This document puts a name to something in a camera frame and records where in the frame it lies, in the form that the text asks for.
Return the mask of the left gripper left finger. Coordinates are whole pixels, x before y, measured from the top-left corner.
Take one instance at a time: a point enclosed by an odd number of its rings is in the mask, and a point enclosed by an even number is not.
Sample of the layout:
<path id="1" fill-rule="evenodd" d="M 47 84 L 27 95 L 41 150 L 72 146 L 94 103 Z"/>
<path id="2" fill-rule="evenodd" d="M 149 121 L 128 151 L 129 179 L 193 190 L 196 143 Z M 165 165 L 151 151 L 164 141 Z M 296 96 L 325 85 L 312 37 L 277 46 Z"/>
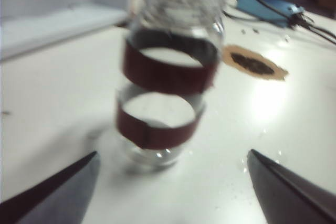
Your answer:
<path id="1" fill-rule="evenodd" d="M 1 223 L 82 223 L 99 170 L 94 151 L 1 203 Z"/>

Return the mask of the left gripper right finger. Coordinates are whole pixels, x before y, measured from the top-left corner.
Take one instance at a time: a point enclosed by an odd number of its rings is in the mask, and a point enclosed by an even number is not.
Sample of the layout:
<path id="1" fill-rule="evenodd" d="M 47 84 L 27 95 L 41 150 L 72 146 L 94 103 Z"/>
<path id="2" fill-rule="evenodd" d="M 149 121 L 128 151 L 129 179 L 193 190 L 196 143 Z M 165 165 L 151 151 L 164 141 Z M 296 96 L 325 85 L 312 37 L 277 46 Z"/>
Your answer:
<path id="1" fill-rule="evenodd" d="M 254 149 L 247 165 L 268 223 L 335 223 L 335 194 Z"/>

